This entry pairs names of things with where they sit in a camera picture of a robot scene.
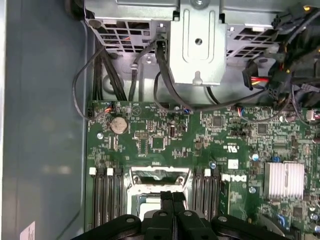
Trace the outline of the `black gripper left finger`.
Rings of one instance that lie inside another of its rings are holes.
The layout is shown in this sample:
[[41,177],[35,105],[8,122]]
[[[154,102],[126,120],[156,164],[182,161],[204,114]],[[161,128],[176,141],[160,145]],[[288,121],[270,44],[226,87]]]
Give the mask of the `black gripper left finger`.
[[141,220],[124,214],[81,234],[82,240],[170,240],[174,223],[173,193],[160,193],[161,209]]

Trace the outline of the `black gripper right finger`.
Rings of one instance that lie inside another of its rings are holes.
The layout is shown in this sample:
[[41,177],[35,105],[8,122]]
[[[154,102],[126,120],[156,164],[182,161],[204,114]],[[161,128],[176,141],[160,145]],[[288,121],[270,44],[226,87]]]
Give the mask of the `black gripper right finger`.
[[250,224],[231,215],[217,215],[211,220],[185,208],[185,195],[173,192],[173,208],[181,240],[283,240],[265,227]]

